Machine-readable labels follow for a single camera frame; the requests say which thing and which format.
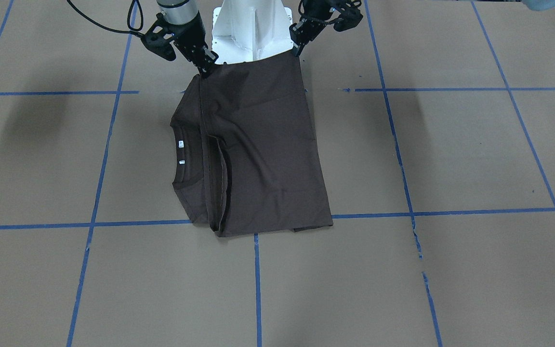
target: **cable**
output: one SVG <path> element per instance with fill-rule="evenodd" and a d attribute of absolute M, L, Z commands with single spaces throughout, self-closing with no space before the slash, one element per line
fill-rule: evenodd
<path fill-rule="evenodd" d="M 83 18 L 85 18 L 86 20 L 90 21 L 91 23 L 95 24 L 96 26 L 99 26 L 102 29 L 105 29 L 107 31 L 111 31 L 113 33 L 118 33 L 118 34 L 132 34 L 135 37 L 142 37 L 143 34 L 139 33 L 139 31 L 141 29 L 143 29 L 143 9 L 141 7 L 141 3 L 139 2 L 139 0 L 132 0 L 132 3 L 130 4 L 130 10 L 128 11 L 128 28 L 130 30 L 118 30 L 118 29 L 113 29 L 113 28 L 108 28 L 106 26 L 103 26 L 102 24 L 99 24 L 98 22 L 96 22 L 95 20 L 92 20 L 91 18 L 89 18 L 85 13 L 83 13 L 83 11 L 80 11 L 80 9 L 78 9 L 76 6 L 74 6 L 74 4 L 72 3 L 72 0 L 67 0 L 68 4 L 70 4 L 70 6 L 77 11 L 78 14 L 80 14 Z M 138 6 L 138 11 L 141 14 L 141 26 L 136 29 L 134 27 L 132 27 L 132 25 L 130 24 L 130 21 L 132 20 L 132 10 L 134 8 L 134 4 L 137 4 Z"/>

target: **white plastic base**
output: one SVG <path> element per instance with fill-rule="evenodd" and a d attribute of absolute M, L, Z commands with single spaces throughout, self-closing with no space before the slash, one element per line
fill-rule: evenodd
<path fill-rule="evenodd" d="M 292 49 L 292 11 L 282 0 L 224 0 L 213 11 L 216 64 L 258 61 Z"/>

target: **clothing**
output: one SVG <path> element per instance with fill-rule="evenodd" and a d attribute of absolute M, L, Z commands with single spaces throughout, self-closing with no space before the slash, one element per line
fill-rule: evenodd
<path fill-rule="evenodd" d="M 219 237 L 332 226 L 299 58 L 281 53 L 195 76 L 171 121 L 172 183 Z"/>

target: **garment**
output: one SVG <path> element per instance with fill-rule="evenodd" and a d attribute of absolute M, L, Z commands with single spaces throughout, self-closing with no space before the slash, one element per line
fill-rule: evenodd
<path fill-rule="evenodd" d="M 299 58 L 217 66 L 171 121 L 172 183 L 189 219 L 219 237 L 332 226 Z"/>

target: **horizontal blue line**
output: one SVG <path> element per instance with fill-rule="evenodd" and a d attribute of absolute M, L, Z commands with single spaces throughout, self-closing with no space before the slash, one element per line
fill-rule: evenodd
<path fill-rule="evenodd" d="M 355 219 L 355 218 L 387 218 L 387 217 L 410 217 L 410 213 L 361 213 L 361 214 L 335 214 L 333 219 Z"/>
<path fill-rule="evenodd" d="M 498 92 L 506 91 L 502 87 L 472 87 L 472 88 L 356 88 L 355 92 Z M 555 87 L 510 88 L 515 91 L 554 91 Z"/>
<path fill-rule="evenodd" d="M 90 226 L 91 223 L 21 224 L 18 226 L 0 226 L 0 230 L 87 228 Z"/>
<path fill-rule="evenodd" d="M 465 211 L 427 211 L 414 212 L 415 216 L 425 215 L 469 215 L 469 214 L 505 214 L 505 213 L 543 213 L 555 212 L 554 207 L 540 207 L 530 209 L 490 209 L 490 210 L 465 210 Z M 333 219 L 357 218 L 390 218 L 409 217 L 410 213 L 360 213 L 360 214 L 335 214 Z M 55 228 L 87 228 L 87 227 L 126 227 L 126 226 L 169 226 L 174 224 L 191 224 L 187 219 L 173 220 L 131 220 L 128 222 L 95 222 L 95 223 L 62 223 L 62 224 L 21 224 L 0 226 L 0 230 L 20 229 L 55 229 Z"/>
<path fill-rule="evenodd" d="M 96 94 L 138 94 L 139 90 L 122 90 L 117 92 L 116 90 L 88 90 L 88 91 L 77 91 L 77 92 L 0 92 L 0 96 L 11 96 L 11 95 L 96 95 Z"/>
<path fill-rule="evenodd" d="M 469 211 L 429 211 L 415 212 L 415 216 L 423 215 L 465 215 L 465 214 L 503 214 L 503 213 L 542 213 L 555 212 L 555 207 L 541 207 L 532 209 L 491 209 L 491 210 L 469 210 Z"/>

